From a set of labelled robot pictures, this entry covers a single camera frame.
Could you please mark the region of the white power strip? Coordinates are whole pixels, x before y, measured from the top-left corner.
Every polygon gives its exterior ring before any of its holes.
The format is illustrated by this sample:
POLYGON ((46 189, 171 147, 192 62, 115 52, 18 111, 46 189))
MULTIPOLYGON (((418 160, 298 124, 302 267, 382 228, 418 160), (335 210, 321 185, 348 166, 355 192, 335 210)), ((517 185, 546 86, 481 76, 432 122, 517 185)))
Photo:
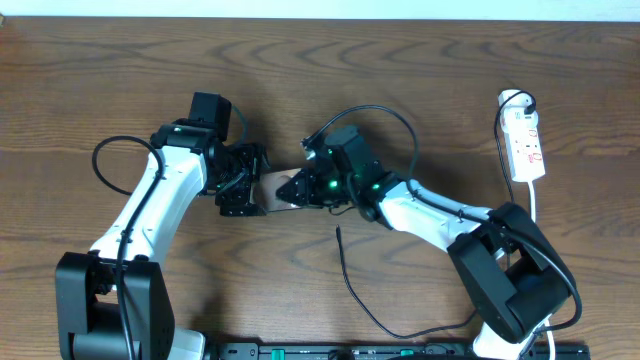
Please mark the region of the white power strip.
POLYGON ((546 173, 534 98, 522 90, 507 89, 498 96, 498 103, 511 179, 533 182, 546 173))

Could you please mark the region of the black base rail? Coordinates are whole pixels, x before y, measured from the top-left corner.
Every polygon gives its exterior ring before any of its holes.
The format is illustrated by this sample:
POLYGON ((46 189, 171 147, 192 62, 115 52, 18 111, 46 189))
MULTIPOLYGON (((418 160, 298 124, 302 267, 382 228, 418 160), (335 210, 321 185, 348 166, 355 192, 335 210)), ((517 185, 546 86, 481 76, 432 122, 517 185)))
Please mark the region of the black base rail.
POLYGON ((209 359, 218 360, 388 360, 479 359, 464 343, 409 345, 259 345, 220 344, 209 359))

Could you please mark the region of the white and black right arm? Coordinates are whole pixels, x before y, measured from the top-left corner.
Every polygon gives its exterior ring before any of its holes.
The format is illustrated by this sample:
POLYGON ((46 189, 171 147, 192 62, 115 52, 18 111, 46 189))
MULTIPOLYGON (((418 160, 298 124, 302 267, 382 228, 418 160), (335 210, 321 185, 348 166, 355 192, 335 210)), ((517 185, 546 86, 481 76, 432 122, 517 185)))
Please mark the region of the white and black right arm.
POLYGON ((547 320, 577 294, 568 268, 517 204, 473 207, 383 168, 355 126, 303 140, 314 162, 280 186, 297 207, 351 204, 369 222, 415 235, 451 259, 483 325, 478 357, 519 359, 547 320))

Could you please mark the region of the silver Galaxy smartphone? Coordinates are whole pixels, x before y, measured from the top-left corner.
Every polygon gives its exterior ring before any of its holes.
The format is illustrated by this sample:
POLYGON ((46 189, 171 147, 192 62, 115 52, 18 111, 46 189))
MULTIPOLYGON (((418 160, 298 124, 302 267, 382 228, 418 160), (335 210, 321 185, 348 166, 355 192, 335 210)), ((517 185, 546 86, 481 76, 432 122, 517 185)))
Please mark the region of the silver Galaxy smartphone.
POLYGON ((278 212, 297 210, 299 206, 280 200, 276 197, 276 191, 287 183, 300 168, 262 174, 259 182, 252 191, 253 200, 266 212, 278 212))

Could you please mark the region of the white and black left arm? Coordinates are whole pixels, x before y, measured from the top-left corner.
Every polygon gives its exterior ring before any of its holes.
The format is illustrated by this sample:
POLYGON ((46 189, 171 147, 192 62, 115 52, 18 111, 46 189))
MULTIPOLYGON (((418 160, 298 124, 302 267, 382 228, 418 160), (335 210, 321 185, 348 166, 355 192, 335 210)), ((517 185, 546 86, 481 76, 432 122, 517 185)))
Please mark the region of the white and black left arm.
POLYGON ((238 112, 219 94, 197 92, 187 117, 139 142, 148 162, 117 219, 89 251, 67 252, 56 266, 62 358, 216 358, 203 333, 177 326, 163 268, 196 198, 214 197, 226 217, 266 213, 253 195, 268 165, 264 146, 227 141, 238 112))

